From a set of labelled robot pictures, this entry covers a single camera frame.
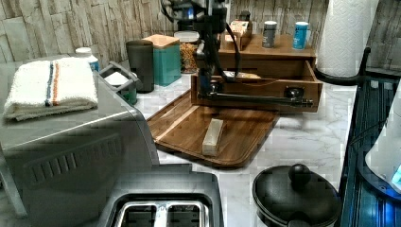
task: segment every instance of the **gray wood backsplash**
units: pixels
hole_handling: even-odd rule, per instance
[[[230,21],[247,9],[261,32],[263,22],[279,22],[292,34],[308,21],[313,46],[320,41],[328,0],[232,0]],[[401,70],[401,3],[380,0],[368,44],[369,66]],[[0,0],[0,63],[70,54],[93,48],[100,64],[127,58],[125,43],[151,34],[172,35],[159,0]]]

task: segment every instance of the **marble countertop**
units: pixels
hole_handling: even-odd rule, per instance
[[[155,86],[149,94],[138,94],[135,105],[145,118],[190,89],[190,76],[183,75],[167,87]],[[317,113],[282,114],[266,142],[242,168],[213,168],[158,150],[161,164],[193,165],[194,171],[217,175],[224,226],[266,226],[256,215],[252,183],[256,175],[272,166],[307,165],[335,188],[340,175],[350,128],[356,86],[323,86]],[[0,226],[28,226],[13,214],[4,190],[0,190]]]

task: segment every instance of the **blue can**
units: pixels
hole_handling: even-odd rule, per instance
[[[308,25],[307,22],[295,23],[294,43],[292,44],[294,49],[305,49]]]

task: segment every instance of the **folded towel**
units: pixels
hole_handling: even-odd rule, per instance
[[[34,61],[14,76],[3,116],[25,120],[91,109],[97,105],[91,67],[77,58]]]

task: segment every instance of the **black pot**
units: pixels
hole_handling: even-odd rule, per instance
[[[276,226],[328,226],[341,212],[340,196],[306,166],[268,168],[253,181],[258,216]]]

